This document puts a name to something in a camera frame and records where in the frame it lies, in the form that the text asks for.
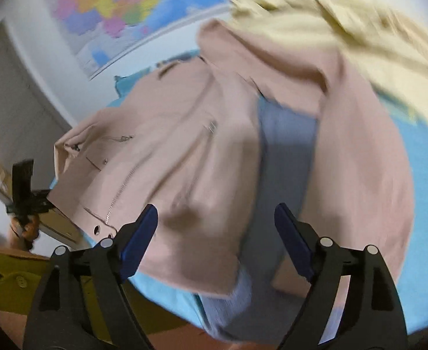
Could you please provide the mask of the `person left hand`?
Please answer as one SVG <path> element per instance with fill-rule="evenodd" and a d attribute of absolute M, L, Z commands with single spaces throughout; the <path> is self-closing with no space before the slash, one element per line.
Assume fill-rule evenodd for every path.
<path fill-rule="evenodd" d="M 39 216 L 28 216 L 29 222 L 21 225 L 17 217 L 12 216 L 10 230 L 8 232 L 7 242 L 10 248 L 30 251 L 33 248 L 34 241 L 39 237 Z"/>

